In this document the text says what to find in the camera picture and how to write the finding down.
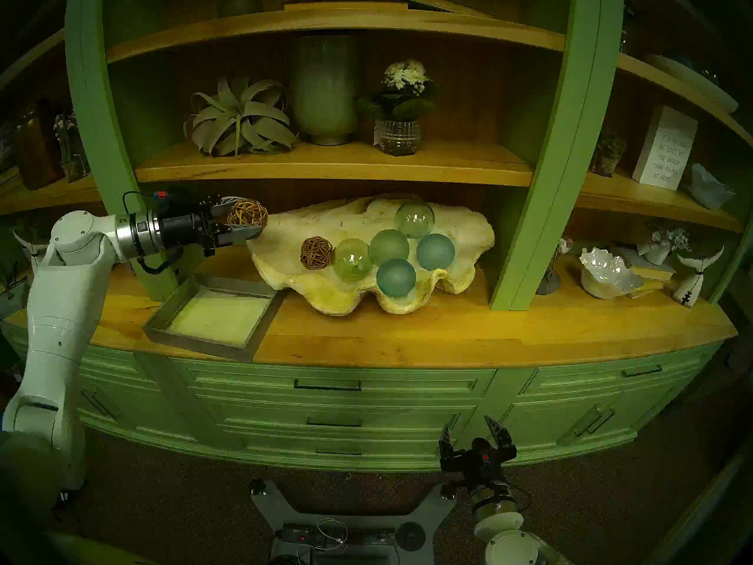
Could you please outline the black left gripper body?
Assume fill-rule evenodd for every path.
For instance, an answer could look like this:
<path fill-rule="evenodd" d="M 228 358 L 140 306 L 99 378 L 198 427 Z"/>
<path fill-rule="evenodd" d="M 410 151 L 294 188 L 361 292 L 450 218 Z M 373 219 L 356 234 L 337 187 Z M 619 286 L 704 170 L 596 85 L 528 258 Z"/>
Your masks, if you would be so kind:
<path fill-rule="evenodd" d="M 199 196 L 186 188 L 171 187 L 150 193 L 150 253 L 197 245 L 206 257 L 216 252 L 217 194 Z"/>

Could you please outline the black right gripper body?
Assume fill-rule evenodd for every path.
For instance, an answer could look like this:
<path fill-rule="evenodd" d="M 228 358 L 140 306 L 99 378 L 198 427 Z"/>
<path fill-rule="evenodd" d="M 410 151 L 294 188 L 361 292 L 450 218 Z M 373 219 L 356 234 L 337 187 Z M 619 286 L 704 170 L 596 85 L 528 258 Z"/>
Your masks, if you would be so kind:
<path fill-rule="evenodd" d="M 440 467 L 441 472 L 462 474 L 466 487 L 491 487 L 492 483 L 506 483 L 502 464 L 516 457 L 517 452 L 499 452 L 485 439 L 475 438 L 469 450 L 440 457 Z"/>

